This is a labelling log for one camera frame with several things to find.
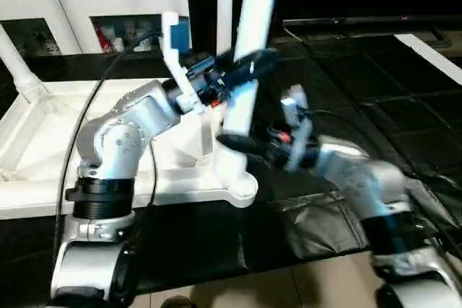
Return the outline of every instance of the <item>cabinet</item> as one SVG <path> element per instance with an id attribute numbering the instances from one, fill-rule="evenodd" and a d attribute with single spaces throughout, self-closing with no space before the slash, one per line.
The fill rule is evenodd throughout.
<path id="1" fill-rule="evenodd" d="M 137 31 L 143 29 L 142 25 L 140 25 L 141 22 L 148 22 L 150 27 L 145 29 L 151 30 L 156 27 L 160 28 L 160 15 L 165 11 L 177 12 L 181 17 L 188 17 L 188 0 L 60 1 L 83 53 L 103 52 L 95 28 L 99 30 L 101 27 L 114 28 L 125 26 L 123 29 L 124 33 L 118 35 L 119 37 L 123 36 L 125 39 L 127 32 L 131 30 L 126 28 L 126 23 L 133 25 L 133 31 Z M 181 40 L 189 42 L 188 31 L 186 31 L 185 37 L 181 38 Z"/>
<path id="2" fill-rule="evenodd" d="M 101 53 L 95 32 L 101 22 L 117 26 L 131 16 L 137 29 L 143 30 L 147 21 L 151 22 L 148 27 L 155 27 L 164 11 L 177 12 L 187 22 L 188 0 L 0 0 L 0 24 L 25 56 L 50 54 L 49 51 Z M 181 40 L 191 45 L 186 32 L 181 31 Z M 115 46 L 121 47 L 120 40 Z"/>
<path id="3" fill-rule="evenodd" d="M 0 24 L 24 56 L 82 52 L 59 0 L 0 0 L 0 9 Z"/>

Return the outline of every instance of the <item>white stand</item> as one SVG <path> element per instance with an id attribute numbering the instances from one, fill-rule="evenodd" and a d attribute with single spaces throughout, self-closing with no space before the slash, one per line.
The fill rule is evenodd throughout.
<path id="1" fill-rule="evenodd" d="M 266 47 L 273 1 L 243 0 L 235 59 Z M 11 50 L 14 46 L 5 35 L 0 32 L 1 58 L 21 93 L 34 93 L 20 95 L 0 120 L 0 219 L 51 215 L 55 213 L 58 176 L 77 110 L 95 82 L 40 82 L 17 51 Z M 88 118 L 106 113 L 127 91 L 148 81 L 107 81 Z M 223 125 L 225 131 L 248 135 L 257 86 L 258 82 L 249 82 L 233 92 Z M 44 107 L 51 101 L 54 107 Z M 252 204 L 258 183 L 245 171 L 246 157 L 214 140 L 221 119 L 220 107 L 202 115 L 189 113 L 178 126 L 156 137 L 153 142 L 158 178 L 154 204 L 214 200 L 226 200 L 241 208 Z M 74 153 L 67 187 L 74 185 L 79 161 Z M 145 151 L 136 176 L 134 207 L 149 202 L 152 183 L 152 160 Z M 71 203 L 64 202 L 64 213 L 70 211 Z"/>

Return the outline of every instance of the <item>wire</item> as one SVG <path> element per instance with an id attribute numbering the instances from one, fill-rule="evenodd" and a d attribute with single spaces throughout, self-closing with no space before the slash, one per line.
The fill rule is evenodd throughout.
<path id="1" fill-rule="evenodd" d="M 289 34 L 290 36 L 292 36 L 295 40 L 301 42 L 301 43 L 305 43 L 305 41 L 303 41 L 301 38 L 299 38 L 298 36 L 296 36 L 296 34 L 294 34 L 293 32 L 291 32 L 290 30 L 288 30 L 286 27 L 282 27 L 283 31 L 285 31 L 287 34 Z"/>
<path id="2" fill-rule="evenodd" d="M 151 192 L 151 197 L 149 198 L 149 202 L 144 207 L 144 213 L 143 216 L 141 217 L 141 221 L 139 222 L 138 227 L 134 227 L 136 232 L 133 233 L 133 236 L 130 237 L 130 240 L 128 243 L 130 245 L 135 245 L 138 242 L 139 236 L 143 231 L 143 227 L 146 224 L 146 220 L 149 217 L 149 211 L 150 209 L 154 206 L 154 200 L 156 196 L 156 190 L 157 190 L 157 164 L 156 164 L 156 159 L 154 155 L 154 148 L 152 147 L 152 142 L 149 142 L 149 151 L 151 153 L 151 158 L 152 158 L 152 174 L 154 175 L 154 183 L 152 185 L 152 192 Z"/>
<path id="3" fill-rule="evenodd" d="M 140 44 L 141 41 L 146 40 L 147 38 L 151 38 L 153 36 L 159 36 L 158 32 L 147 32 L 146 34 L 137 38 L 133 43 L 131 43 L 125 50 L 120 52 L 115 59 L 110 63 L 110 65 L 106 68 L 103 75 L 101 75 L 100 80 L 96 83 L 91 91 L 90 95 L 88 96 L 85 104 L 80 111 L 80 114 L 77 117 L 74 129 L 72 130 L 71 138 L 69 140 L 69 144 L 67 146 L 66 153 L 64 155 L 64 163 L 63 167 L 61 168 L 61 174 L 59 177 L 59 185 L 58 185 L 58 198 L 56 204 L 56 219 L 55 219 L 55 230 L 53 236 L 53 264 L 56 264 L 56 258 L 58 257 L 59 245 L 61 244 L 61 231 L 62 231 L 62 208 L 63 208 L 63 196 L 64 196 L 64 186 L 66 184 L 66 175 L 67 170 L 69 168 L 69 163 L 71 161 L 71 156 L 74 151 L 75 141 L 77 139 L 77 134 L 79 133 L 80 128 L 82 127 L 83 121 L 87 115 L 87 112 L 95 99 L 97 93 L 101 89 L 104 81 L 110 76 L 113 69 L 117 66 L 117 64 L 126 56 L 127 53 L 131 52 L 137 45 Z"/>

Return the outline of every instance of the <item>black cable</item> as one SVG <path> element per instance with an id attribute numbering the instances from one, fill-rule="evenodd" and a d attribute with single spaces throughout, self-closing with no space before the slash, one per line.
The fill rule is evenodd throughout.
<path id="1" fill-rule="evenodd" d="M 375 157 L 377 157 L 377 158 L 383 157 L 382 150 L 375 143 L 375 141 L 371 141 L 370 137 L 366 134 L 366 132 L 364 130 L 362 130 L 359 126 L 357 126 L 353 121 L 348 119 L 347 117 L 344 117 L 343 115 L 341 115 L 339 113 L 335 113 L 335 112 L 332 112 L 332 111 L 329 111 L 329 110 L 308 111 L 308 115 L 309 116 L 312 116 L 312 115 L 329 115 L 332 118 L 336 118 L 338 120 L 341 120 L 342 122 L 344 122 L 344 124 L 346 124 L 347 126 L 352 128 L 353 130 L 355 130 L 359 135 L 361 135 L 361 137 L 363 137 L 364 140 L 366 140 L 366 142 L 372 147 L 372 149 L 374 151 L 373 154 L 375 155 Z"/>
<path id="2" fill-rule="evenodd" d="M 74 151 L 75 141 L 77 139 L 77 134 L 82 127 L 83 121 L 87 112 L 95 99 L 98 91 L 101 89 L 104 81 L 110 76 L 112 70 L 117 66 L 119 61 L 121 61 L 127 53 L 131 52 L 137 45 L 140 44 L 141 41 L 146 40 L 147 38 L 151 38 L 153 36 L 159 36 L 158 32 L 147 32 L 146 34 L 137 38 L 133 43 L 131 43 L 125 50 L 120 52 L 115 59 L 110 63 L 110 65 L 106 68 L 103 75 L 100 77 L 100 80 L 96 83 L 93 87 L 92 92 L 88 96 L 85 104 L 80 111 L 79 116 L 77 117 L 74 129 L 72 130 L 71 138 L 69 140 L 69 144 L 67 146 L 66 153 L 64 155 L 64 163 L 61 169 L 61 174 L 59 177 L 59 185 L 58 185 L 58 199 L 56 204 L 56 219 L 55 219 L 55 230 L 53 236 L 53 267 L 56 264 L 56 258 L 58 256 L 59 245 L 61 244 L 61 233 L 62 233 L 62 208 L 63 208 L 63 196 L 64 196 L 64 186 L 66 184 L 66 174 L 69 168 L 69 162 L 71 160 L 72 153 Z"/>
<path id="3" fill-rule="evenodd" d="M 133 232 L 132 236 L 129 238 L 128 243 L 132 246 L 136 246 L 136 243 L 138 242 L 139 236 L 143 232 L 144 225 L 146 224 L 146 220 L 149 217 L 149 212 L 151 208 L 154 206 L 154 200 L 156 196 L 156 190 L 157 190 L 157 164 L 156 164 L 156 159 L 154 155 L 154 148 L 152 148 L 152 143 L 149 142 L 149 151 L 151 153 L 151 158 L 152 158 L 152 174 L 154 175 L 154 183 L 152 186 L 152 192 L 151 192 L 151 197 L 149 199 L 148 204 L 144 208 L 144 213 L 143 216 L 140 218 L 138 225 L 134 227 L 135 232 Z"/>

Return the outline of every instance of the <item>glass cabinet door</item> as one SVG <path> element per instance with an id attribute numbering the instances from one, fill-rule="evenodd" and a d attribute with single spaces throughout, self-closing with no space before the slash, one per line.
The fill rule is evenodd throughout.
<path id="1" fill-rule="evenodd" d="M 82 52 L 59 0 L 0 0 L 0 25 L 24 57 Z"/>
<path id="2" fill-rule="evenodd" d="M 95 34 L 103 53 L 121 52 L 135 39 L 148 32 L 162 32 L 162 16 L 160 14 L 98 16 L 90 17 Z M 160 50 L 157 37 L 143 40 L 134 49 L 135 52 Z M 180 17 L 179 25 L 172 29 L 172 44 L 180 53 L 190 48 L 189 21 Z"/>
<path id="3" fill-rule="evenodd" d="M 43 18 L 0 21 L 23 58 L 60 56 L 61 51 Z"/>

